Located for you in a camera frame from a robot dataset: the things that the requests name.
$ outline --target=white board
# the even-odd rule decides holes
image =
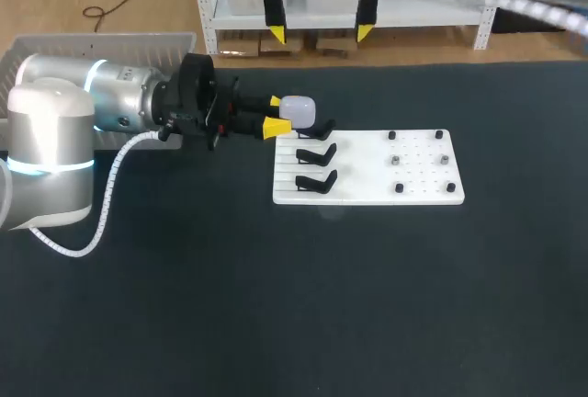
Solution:
[[[290,133],[277,138],[274,167],[276,204],[321,206],[427,206],[463,204],[465,193],[458,161],[447,130],[334,130],[321,142]],[[326,167],[300,164],[298,149],[324,154],[331,144],[337,153]],[[397,165],[392,163],[397,156]],[[296,176],[320,181],[336,170],[338,174],[326,195],[299,190]],[[402,184],[402,193],[397,186]],[[455,185],[452,193],[447,187]]]

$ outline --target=yellow tip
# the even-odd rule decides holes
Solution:
[[[278,39],[282,45],[286,44],[286,29],[283,26],[269,27],[269,30],[272,31],[272,34],[276,36],[276,39]]]
[[[357,42],[360,42],[367,37],[373,28],[373,25],[359,25],[359,28],[357,29]]]
[[[289,119],[271,119],[264,121],[264,140],[292,132],[292,122]]]

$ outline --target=white cable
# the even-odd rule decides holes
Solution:
[[[588,18],[582,14],[532,0],[482,0],[482,2],[486,6],[498,6],[588,38]]]
[[[94,238],[90,241],[85,248],[82,250],[69,250],[56,244],[54,241],[49,239],[45,236],[39,229],[31,227],[29,230],[37,236],[44,244],[46,244],[49,248],[52,248],[56,252],[61,253],[62,255],[66,255],[69,257],[83,257],[89,254],[92,250],[96,248],[98,243],[100,242],[100,238],[102,238],[102,233],[107,225],[107,218],[108,218],[108,210],[110,209],[110,200],[112,199],[112,189],[114,188],[114,183],[117,179],[117,173],[119,172],[120,166],[122,164],[122,160],[125,158],[127,153],[139,142],[143,142],[145,140],[157,140],[157,132],[145,132],[139,134],[133,138],[131,138],[123,147],[120,149],[119,153],[117,154],[116,158],[114,159],[114,163],[112,167],[110,167],[110,173],[108,174],[107,180],[107,188],[104,192],[104,201],[102,203],[102,211],[100,212],[100,219],[98,220],[98,226],[96,228],[96,233],[94,234]]]

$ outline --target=dark table surface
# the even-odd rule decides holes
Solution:
[[[277,206],[273,145],[237,137],[132,153],[87,258],[0,236],[0,395],[588,393],[588,63],[242,78],[340,129],[449,129],[465,204]]]

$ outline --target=black holder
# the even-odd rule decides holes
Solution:
[[[326,195],[331,191],[336,181],[337,171],[333,170],[324,182],[308,178],[307,176],[296,176],[296,187],[299,191],[316,192],[321,195]]]
[[[296,151],[296,158],[299,160],[299,164],[314,164],[319,165],[320,167],[326,167],[331,160],[333,160],[336,153],[337,144],[333,143],[324,155],[304,149],[298,149]]]
[[[333,132],[335,126],[336,123],[334,122],[334,119],[330,119],[319,127],[312,126],[308,129],[298,129],[298,138],[304,140],[304,137],[301,137],[301,135],[304,135],[305,137],[308,137],[309,140],[320,140],[325,142],[331,136],[331,132]]]

